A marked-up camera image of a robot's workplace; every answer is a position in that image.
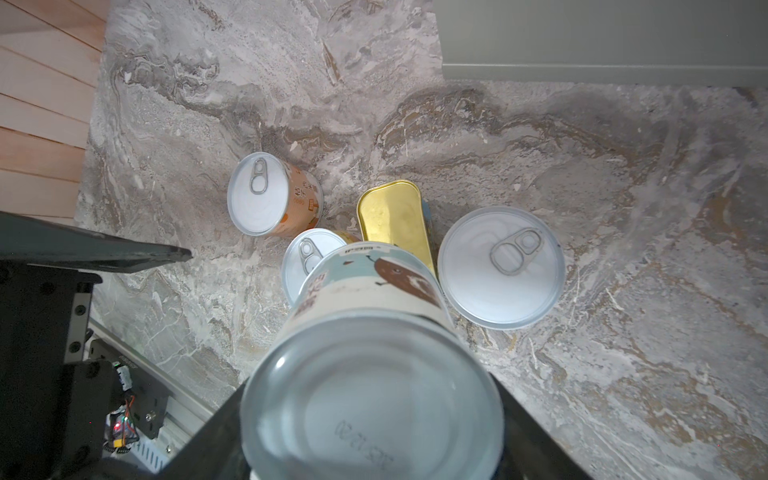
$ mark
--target can bottom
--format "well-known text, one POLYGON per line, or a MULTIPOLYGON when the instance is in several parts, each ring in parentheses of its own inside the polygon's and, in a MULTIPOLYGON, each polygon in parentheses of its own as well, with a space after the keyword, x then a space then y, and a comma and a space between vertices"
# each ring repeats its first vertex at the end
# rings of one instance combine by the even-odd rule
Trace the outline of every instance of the can bottom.
POLYGON ((249 379, 240 417, 261 478, 485 480, 504 425, 490 375, 453 335, 387 310, 285 338, 249 379))

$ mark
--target pull tab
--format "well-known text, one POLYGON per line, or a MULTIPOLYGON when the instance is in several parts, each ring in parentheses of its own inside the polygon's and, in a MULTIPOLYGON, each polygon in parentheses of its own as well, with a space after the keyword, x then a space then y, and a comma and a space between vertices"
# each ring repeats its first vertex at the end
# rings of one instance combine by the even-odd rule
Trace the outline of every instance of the pull tab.
POLYGON ((250 192, 252 194, 263 194, 266 192, 266 160, 257 158, 253 162, 253 170, 250 173, 250 192))
POLYGON ((504 275, 517 275, 525 270, 543 246, 541 231, 524 228, 491 248, 491 263, 504 275))
POLYGON ((301 256, 301 264, 304 267, 304 273, 307 275, 309 275, 323 259, 323 254, 318 250, 317 245, 315 245, 309 238, 305 238, 299 243, 299 255, 301 256))

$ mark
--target cartoon illustration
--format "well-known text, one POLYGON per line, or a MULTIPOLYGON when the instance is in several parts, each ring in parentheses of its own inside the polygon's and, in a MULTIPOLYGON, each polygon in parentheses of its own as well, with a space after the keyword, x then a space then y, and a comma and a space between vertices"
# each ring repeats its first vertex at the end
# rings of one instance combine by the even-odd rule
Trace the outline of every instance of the cartoon illustration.
POLYGON ((403 292, 410 293, 426 302, 430 302, 434 306, 440 307, 435 289, 432 288, 432 284, 426 278, 413 270, 384 258, 374 260, 370 255, 366 256, 368 260, 373 262, 373 268, 376 269, 376 272, 386 280, 384 283, 376 282, 376 285, 386 285, 389 283, 403 292))

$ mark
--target silver can rim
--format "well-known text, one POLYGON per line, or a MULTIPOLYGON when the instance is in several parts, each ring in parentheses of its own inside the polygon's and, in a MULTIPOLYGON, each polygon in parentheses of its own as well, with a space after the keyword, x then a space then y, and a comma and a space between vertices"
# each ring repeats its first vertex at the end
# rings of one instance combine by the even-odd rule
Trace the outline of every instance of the silver can rim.
MULTIPOLYGON (((275 228, 280 224, 280 219, 283 218, 283 215, 285 215, 286 210, 288 210, 288 201, 290 199, 290 186, 289 186, 289 193, 288 193, 288 195, 286 195, 286 201, 285 201, 285 204, 283 205, 283 215, 281 215, 280 218, 277 219, 277 222, 275 222, 271 227, 269 227, 269 228, 267 228, 265 230, 259 230, 259 231, 248 230, 246 227, 243 226, 243 224, 234 215, 234 213, 232 212, 232 195, 233 195, 232 192, 234 190, 235 181, 238 178, 238 176, 240 175, 240 172, 246 167, 246 165, 248 165, 251 161, 255 161, 255 160, 258 160, 260 158, 272 158, 272 159, 274 159, 275 161, 277 161, 277 162, 279 162, 281 164, 285 164, 284 161, 280 160, 279 158, 275 157, 272 154, 268 154, 267 152, 260 151, 260 152, 254 152, 254 153, 252 153, 250 155, 246 155, 243 158, 243 160, 241 160, 237 164, 237 166, 235 167, 234 171, 232 172, 232 175, 230 176, 230 182, 229 182, 229 184, 227 186, 227 210, 230 213, 230 219, 232 220, 232 223, 235 224, 235 227, 237 227, 237 229, 239 231, 245 233, 246 235, 251 235, 252 237, 262 237, 264 235, 269 235, 269 233, 272 230, 275 230, 275 228)), ((286 182, 290 183, 290 180, 288 179, 288 175, 286 174, 285 169, 281 168, 279 170, 279 172, 280 172, 280 175, 283 177, 283 179, 286 182)), ((319 208, 321 209, 319 211, 322 212, 322 206, 323 206, 322 200, 320 202, 318 202, 318 203, 320 204, 319 208)))
MULTIPOLYGON (((337 234, 332 230, 328 230, 327 228, 322 228, 322 227, 315 227, 315 228, 309 228, 307 230, 304 230, 302 233, 299 233, 298 235, 296 235, 293 238, 293 240, 291 240, 290 244, 288 245, 288 248, 286 248, 285 254, 283 255, 283 263, 280 264, 280 278, 283 281, 283 292, 286 294, 286 298, 288 299, 288 305, 290 305, 291 308, 296 306, 296 300, 298 299, 299 296, 297 293, 296 299, 291 300, 290 295, 288 294, 288 292, 290 291, 290 289, 288 288, 288 280, 286 276, 286 269, 288 268, 288 253, 291 251, 291 249, 296 248, 296 246, 299 244, 299 242, 301 242, 301 240, 307 238, 309 235, 314 233, 312 230, 322 230, 325 234, 330 233, 334 237, 337 237, 341 241, 341 243, 343 243, 343 245, 341 245, 339 248, 344 248, 344 246, 349 245, 349 243, 347 243, 346 240, 344 240, 339 234, 337 234)), ((331 255, 336 250, 333 250, 330 253, 328 253, 326 257, 331 255)), ((304 286, 304 282, 301 283, 301 286, 299 287, 299 291, 301 291, 302 286, 304 286)))
MULTIPOLYGON (((284 346, 289 340, 295 338, 298 335, 312 335, 314 330, 327 327, 330 323, 338 320, 350 319, 350 317, 352 316, 379 316, 381 319, 384 319, 384 320, 400 321, 403 323, 407 323, 414 329, 431 330, 434 334, 440 336, 442 340, 446 342, 446 344, 460 351, 461 354, 465 357, 465 360, 467 362, 470 362, 473 366, 475 366, 478 372, 482 373, 481 375, 478 375, 478 377, 482 378, 482 382, 485 384, 485 390, 489 395, 488 400, 489 402, 495 405, 495 410, 499 412, 500 418, 503 418, 504 406, 502 405, 502 398, 498 392, 498 388, 496 387, 496 384, 493 378, 491 377, 491 374, 475 358, 475 356, 472 354, 469 348, 467 348, 467 346, 465 346, 453 332, 447 330, 444 326, 441 326, 439 323, 435 321, 414 316, 405 312, 399 312, 396 310, 384 310, 384 309, 341 310, 337 313, 333 313, 331 315, 323 317, 318 322, 313 322, 308 326, 299 328, 296 332, 281 339, 277 344, 271 346, 269 352, 259 361, 259 364, 257 365, 253 373, 251 373, 251 375, 248 377, 248 380, 246 381, 246 385, 243 390, 243 396, 240 401, 240 431, 242 433, 241 445, 243 448, 243 455, 248 461, 248 465, 251 466, 251 468, 253 469, 253 472, 259 475, 260 478, 261 478, 261 475, 268 474, 269 472, 266 470, 266 468, 264 469, 260 468, 260 466, 262 465, 261 459, 254 457, 253 450, 247 447, 248 443, 250 443, 251 445, 258 445, 260 441, 258 438, 255 438, 257 437, 257 435, 255 435, 254 430, 248 429, 245 426, 246 424, 248 425, 253 424, 253 421, 255 420, 253 415, 251 415, 251 411, 248 407, 249 405, 251 405, 251 402, 249 402, 249 400, 253 395, 255 395, 254 391, 257 389, 257 386, 259 385, 259 380, 256 378, 259 376, 259 373, 264 368, 264 366, 270 364, 270 360, 272 360, 275 356, 282 353, 280 352, 280 347, 284 346)), ((495 464, 498 464, 498 462, 501 460, 503 448, 504 448, 504 427, 503 427, 504 422, 503 421, 500 422, 499 425, 501 425, 502 427, 498 429, 498 432, 496 432, 496 435, 494 435, 494 438, 492 439, 493 442, 490 448, 493 452, 496 452, 495 464)))
POLYGON ((557 294, 554 296, 554 300, 552 301, 552 304, 549 306, 548 309, 546 309, 544 312, 542 312, 539 316, 532 317, 530 319, 527 319, 522 322, 510 322, 510 323, 493 323, 489 322, 488 320, 482 319, 471 312, 469 312, 467 309, 465 309, 453 296, 453 293, 450 288, 450 280, 445 277, 445 275, 441 274, 442 283, 441 287, 443 288, 443 294, 445 295, 445 298, 448 299, 448 302, 451 304, 451 306, 456 309, 462 316, 464 316, 467 320, 476 323, 477 325, 480 325, 482 327, 485 327, 487 329, 491 330, 517 330, 521 328, 525 328, 526 326, 533 325, 534 323, 538 322, 545 316, 551 312, 551 310, 554 308, 555 305, 557 305, 558 301, 560 300, 560 297, 563 294, 563 290, 565 288, 565 255, 563 254, 563 248, 560 245, 560 240, 558 240, 557 236, 554 234, 551 228, 544 223, 540 218, 536 217, 534 214, 531 214, 530 212, 527 212, 525 210, 514 208, 514 207, 506 207, 506 206, 495 206, 495 207, 482 207, 478 208, 477 210, 473 210, 469 212, 468 214, 464 215, 463 217, 459 218, 456 223, 451 225, 451 228, 449 228, 448 233, 445 234, 445 236, 442 239, 442 242, 440 243, 440 251, 438 252, 437 257, 437 264, 438 264, 438 272, 441 272, 443 270, 444 262, 445 262, 445 250, 443 249, 443 246, 445 246, 451 238, 455 235, 456 231, 463 225, 464 223, 476 218, 480 217, 481 215, 485 214, 514 214, 518 216, 525 217, 529 219, 533 224, 535 224, 537 227, 541 228, 544 232, 551 235, 552 238, 554 238, 557 242, 555 243, 555 254, 557 256, 557 268, 558 268, 558 285, 557 285, 557 294))

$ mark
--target tin can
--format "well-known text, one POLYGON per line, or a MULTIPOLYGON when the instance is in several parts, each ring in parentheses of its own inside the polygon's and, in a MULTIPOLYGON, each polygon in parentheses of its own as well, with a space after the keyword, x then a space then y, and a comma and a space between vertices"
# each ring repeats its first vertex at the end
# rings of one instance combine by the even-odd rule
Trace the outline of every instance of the tin can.
POLYGON ((357 202, 363 240, 391 243, 407 250, 436 275, 429 224, 425 219, 428 215, 429 207, 421 191, 407 180, 374 187, 357 202))
POLYGON ((491 478, 503 411, 452 333, 435 277, 393 245, 324 257, 248 380, 243 452, 259 478, 491 478))
POLYGON ((245 234, 291 238, 317 225, 323 191, 311 173, 256 152, 232 173, 227 208, 245 234))
POLYGON ((543 318, 565 285, 557 237, 534 215, 485 207, 460 218, 438 256, 445 296, 464 317, 489 329, 518 329, 543 318))
POLYGON ((310 228, 294 238, 283 256, 280 276, 288 304, 296 305, 296 298, 304 280, 329 253, 360 239, 348 232, 310 228))

